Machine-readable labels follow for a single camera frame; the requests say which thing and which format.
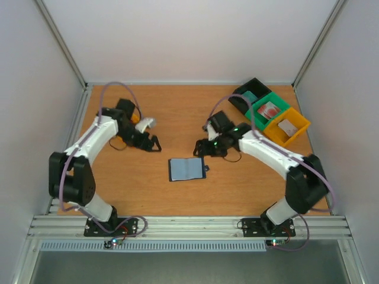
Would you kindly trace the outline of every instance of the orange wooden board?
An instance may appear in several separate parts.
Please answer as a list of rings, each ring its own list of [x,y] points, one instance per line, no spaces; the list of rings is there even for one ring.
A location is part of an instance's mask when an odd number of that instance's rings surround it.
[[[126,148],[117,151],[106,145],[95,159],[93,173],[97,193],[117,208],[119,215],[260,215],[284,196],[285,182],[271,168],[251,156],[237,163],[205,157],[210,171],[206,179],[169,182],[168,159],[189,158],[198,139],[206,138],[201,127],[214,104],[236,86],[131,86],[144,116],[154,117],[157,126],[148,130],[158,136],[161,153]],[[270,86],[298,110],[291,86]],[[98,111],[102,86],[94,86],[82,132]],[[122,86],[110,86],[104,106],[114,107],[120,98],[131,99]],[[248,120],[229,102],[218,108],[238,124]],[[306,134],[288,149],[308,155]],[[231,149],[228,159],[238,158]],[[326,208],[322,200],[319,208]]]

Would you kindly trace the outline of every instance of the black mounting plate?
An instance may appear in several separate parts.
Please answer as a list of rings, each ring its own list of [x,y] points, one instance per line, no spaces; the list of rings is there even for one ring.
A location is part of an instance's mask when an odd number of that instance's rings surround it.
[[[238,226],[243,231],[244,237],[288,237],[287,232],[285,232],[282,228],[286,228],[288,232],[290,232],[291,237],[296,236],[295,228],[291,229],[291,226],[294,225],[292,219],[288,219],[284,221],[283,224],[278,226],[272,235],[268,235],[264,232],[261,227],[261,219],[257,218],[242,218],[239,222]]]
[[[125,218],[117,218],[118,224],[125,220]],[[135,234],[138,230],[138,219],[132,218],[128,221],[126,221],[123,224],[123,227],[126,227],[128,229],[127,235]],[[97,226],[97,224],[93,220],[87,219],[87,222],[85,223],[85,229],[84,229],[84,236],[85,237],[118,237],[121,235],[124,235],[124,229],[118,228],[115,232],[112,234],[104,232],[102,229]]]

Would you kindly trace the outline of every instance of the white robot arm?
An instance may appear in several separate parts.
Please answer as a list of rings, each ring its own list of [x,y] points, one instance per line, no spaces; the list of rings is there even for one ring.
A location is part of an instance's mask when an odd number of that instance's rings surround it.
[[[308,212],[328,193],[324,183],[297,162],[305,162],[325,176],[315,155],[304,157],[284,149],[258,131],[253,133],[246,123],[235,126],[222,111],[210,117],[206,129],[208,139],[196,142],[195,156],[225,157],[227,149],[233,147],[267,164],[286,180],[285,196],[261,215],[267,234],[287,219]]]
[[[107,204],[96,192],[96,184],[91,166],[105,144],[114,136],[119,136],[128,145],[145,151],[161,151],[156,136],[149,138],[146,128],[155,126],[154,118],[143,118],[137,124],[131,121],[134,104],[121,99],[116,108],[103,108],[101,121],[96,117],[84,135],[63,153],[54,152],[49,158],[49,194],[58,198],[63,190],[63,202],[77,205],[90,216],[108,224],[111,230],[117,219],[117,211]],[[68,171],[62,174],[70,157]]]

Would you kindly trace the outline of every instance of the ventilation grille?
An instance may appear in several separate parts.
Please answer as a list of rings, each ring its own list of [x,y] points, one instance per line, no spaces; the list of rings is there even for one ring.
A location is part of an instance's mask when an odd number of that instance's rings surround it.
[[[43,241],[43,251],[119,251],[119,252],[173,252],[173,251],[266,251],[264,241],[126,241],[108,248],[97,240]]]

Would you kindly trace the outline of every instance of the white wall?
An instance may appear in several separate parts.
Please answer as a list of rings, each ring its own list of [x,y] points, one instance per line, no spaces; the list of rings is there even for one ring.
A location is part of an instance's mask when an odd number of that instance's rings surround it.
[[[298,87],[309,134],[379,283],[379,2],[349,0]]]
[[[81,86],[32,0],[0,7],[0,283],[33,214],[47,209],[48,159],[62,150]]]
[[[292,83],[335,0],[45,0],[88,82]]]

